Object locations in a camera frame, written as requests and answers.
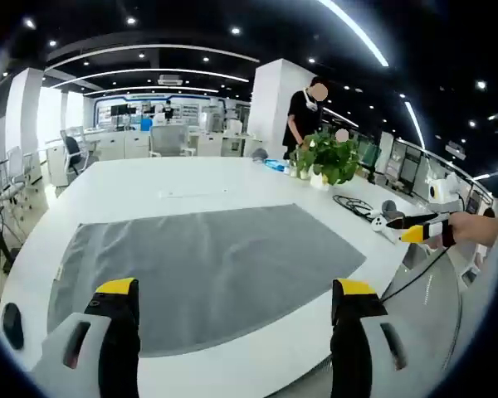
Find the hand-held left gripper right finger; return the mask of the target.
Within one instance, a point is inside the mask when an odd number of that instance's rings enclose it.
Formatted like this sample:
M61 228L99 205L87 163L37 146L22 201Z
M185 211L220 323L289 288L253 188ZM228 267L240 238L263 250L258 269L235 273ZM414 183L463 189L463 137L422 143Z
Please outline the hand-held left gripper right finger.
M439 370L418 328L389 313L376 291L334 279L331 306L332 397L429 397Z

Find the person's right hand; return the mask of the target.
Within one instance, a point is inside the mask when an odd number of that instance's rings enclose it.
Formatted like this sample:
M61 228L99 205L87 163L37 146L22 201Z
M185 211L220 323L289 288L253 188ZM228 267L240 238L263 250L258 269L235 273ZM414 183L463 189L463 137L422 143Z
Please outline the person's right hand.
M452 213L448 219L456 243L470 241L492 247L498 238L498 219L466 212Z

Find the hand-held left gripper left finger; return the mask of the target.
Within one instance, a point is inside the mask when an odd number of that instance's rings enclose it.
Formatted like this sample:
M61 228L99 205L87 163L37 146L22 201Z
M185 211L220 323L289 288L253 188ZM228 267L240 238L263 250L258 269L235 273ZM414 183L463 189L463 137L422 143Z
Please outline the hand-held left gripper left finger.
M139 281L99 286L46 336L31 376L45 397L137 397Z

